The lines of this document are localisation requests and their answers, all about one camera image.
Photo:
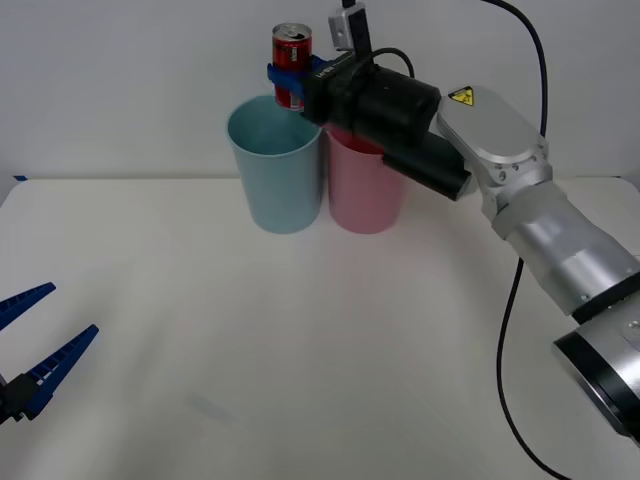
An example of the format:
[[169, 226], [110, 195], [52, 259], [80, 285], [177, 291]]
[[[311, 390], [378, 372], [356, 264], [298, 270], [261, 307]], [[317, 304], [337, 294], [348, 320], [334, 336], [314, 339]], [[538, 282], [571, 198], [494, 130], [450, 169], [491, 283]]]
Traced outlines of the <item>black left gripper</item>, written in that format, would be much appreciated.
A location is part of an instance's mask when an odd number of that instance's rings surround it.
[[[31, 288], [0, 301], [0, 329], [3, 330], [27, 310], [56, 290], [52, 282]], [[0, 375], [0, 424], [13, 418], [36, 418], [99, 332], [92, 324], [45, 360], [6, 384]]]

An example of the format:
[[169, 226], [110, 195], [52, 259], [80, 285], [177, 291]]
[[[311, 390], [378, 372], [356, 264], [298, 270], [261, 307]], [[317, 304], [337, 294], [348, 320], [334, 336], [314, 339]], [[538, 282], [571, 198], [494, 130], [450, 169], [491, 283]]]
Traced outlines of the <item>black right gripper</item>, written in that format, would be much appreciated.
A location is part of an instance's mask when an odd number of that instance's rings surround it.
[[319, 126], [354, 129], [363, 91], [363, 78], [354, 74], [356, 64], [352, 53], [329, 61], [312, 55], [311, 69], [305, 71], [288, 71], [269, 63], [267, 78], [275, 91], [303, 96], [305, 119]]

